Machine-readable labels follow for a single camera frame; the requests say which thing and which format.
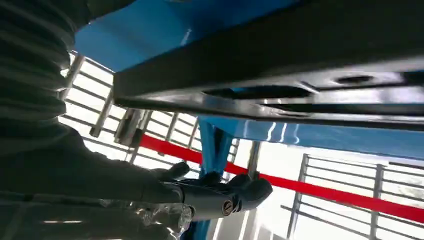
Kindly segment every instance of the black metal frame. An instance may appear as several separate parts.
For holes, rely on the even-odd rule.
[[[423,75],[403,72],[424,69],[424,2],[302,2],[116,73],[115,102],[255,120],[423,131]],[[210,92],[263,85],[297,87],[312,97],[300,103],[284,95],[252,101]],[[348,102],[341,91],[353,91]],[[399,92],[408,97],[392,97]],[[376,105],[361,105],[366,97],[375,97],[365,103]],[[322,108],[339,102],[344,104]],[[408,108],[410,103],[416,105]]]

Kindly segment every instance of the blue lift post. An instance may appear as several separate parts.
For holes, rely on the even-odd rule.
[[[200,141],[202,145],[203,162],[200,178],[210,172],[218,172],[221,176],[227,164],[228,154],[233,136],[199,119]],[[204,240],[208,233],[210,221],[193,222],[190,229],[183,235],[183,240]]]

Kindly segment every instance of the oval hole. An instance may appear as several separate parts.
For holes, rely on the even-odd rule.
[[[253,86],[237,89],[219,89],[205,92],[208,95],[235,100],[247,99],[276,99],[276,98],[306,98],[312,93],[296,86]]]
[[[359,76],[344,76],[334,80],[338,84],[363,84],[373,79],[373,76],[359,75]]]

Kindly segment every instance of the gloved hand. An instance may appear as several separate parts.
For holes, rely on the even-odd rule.
[[[181,176],[184,162],[174,165],[170,172],[172,177]],[[182,203],[189,205],[193,211],[193,220],[222,218],[231,213],[255,209],[273,191],[271,184],[265,179],[252,180],[248,175],[235,176],[228,183],[221,183],[217,172],[210,172],[200,179],[184,179],[172,181],[160,178],[163,184],[173,190],[180,190]]]

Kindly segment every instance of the red barrier tape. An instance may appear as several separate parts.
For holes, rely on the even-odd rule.
[[[202,154],[200,152],[196,152],[148,135],[144,135],[142,137],[140,146],[193,163],[202,163]],[[236,175],[246,174],[248,172],[247,169],[237,166],[231,162],[227,163],[225,171]],[[336,201],[341,204],[353,205],[372,211],[409,219],[419,223],[424,223],[424,209],[422,208],[402,205],[378,198],[362,196],[305,182],[289,180],[282,177],[270,176],[266,174],[260,174],[259,176],[268,180],[273,186],[276,187],[290,189],[302,194]]]

